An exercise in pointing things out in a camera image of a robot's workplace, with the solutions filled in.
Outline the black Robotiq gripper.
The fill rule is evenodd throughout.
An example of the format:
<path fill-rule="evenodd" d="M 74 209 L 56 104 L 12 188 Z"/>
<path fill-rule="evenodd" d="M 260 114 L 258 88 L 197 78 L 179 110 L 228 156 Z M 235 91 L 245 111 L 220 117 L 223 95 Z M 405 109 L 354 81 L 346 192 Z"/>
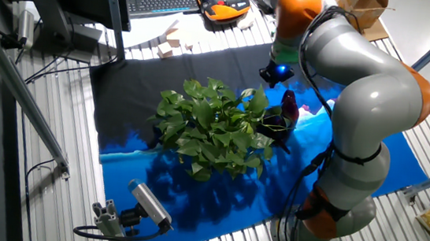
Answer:
<path fill-rule="evenodd" d="M 259 70 L 259 75 L 270 87 L 275 87 L 278 83 L 283 83 L 295 74 L 291 66 L 277 64 L 270 60 L 265 68 Z"/>

